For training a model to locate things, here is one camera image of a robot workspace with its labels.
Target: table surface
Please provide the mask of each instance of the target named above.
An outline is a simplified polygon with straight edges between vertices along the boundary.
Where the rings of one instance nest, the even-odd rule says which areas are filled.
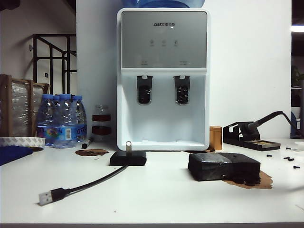
[[[80,146],[34,152],[2,165],[1,223],[9,224],[260,224],[304,226],[304,152],[296,139],[272,139],[281,149],[260,152],[223,144],[221,152],[245,154],[261,162],[272,189],[244,189],[224,181],[195,181],[187,152],[147,152],[145,166],[130,166],[115,177],[63,200],[38,205],[38,194],[97,180],[119,167],[104,156],[75,154]],[[283,157],[290,156],[294,161]]]

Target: water dispenser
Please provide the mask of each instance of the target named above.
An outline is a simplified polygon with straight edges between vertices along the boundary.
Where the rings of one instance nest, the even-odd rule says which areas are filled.
[[[117,145],[125,150],[209,146],[209,13],[124,8],[117,14]]]

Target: jar lid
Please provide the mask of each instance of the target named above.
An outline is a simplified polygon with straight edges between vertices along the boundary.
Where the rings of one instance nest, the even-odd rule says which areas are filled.
[[[221,131],[222,127],[221,126],[210,126],[210,131]]]
[[[109,106],[107,106],[107,105],[103,105],[103,104],[97,104],[97,105],[95,105],[95,108],[104,108],[104,109],[107,109],[107,108],[109,108]]]

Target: white tape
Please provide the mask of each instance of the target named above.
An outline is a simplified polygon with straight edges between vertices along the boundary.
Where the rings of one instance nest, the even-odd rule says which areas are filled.
[[[45,138],[37,137],[0,137],[0,146],[42,147]]]

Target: black pen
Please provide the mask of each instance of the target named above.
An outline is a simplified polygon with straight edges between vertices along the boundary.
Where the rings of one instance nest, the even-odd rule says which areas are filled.
[[[82,149],[86,149],[91,144],[91,142],[93,142],[92,137],[82,143],[81,145]]]

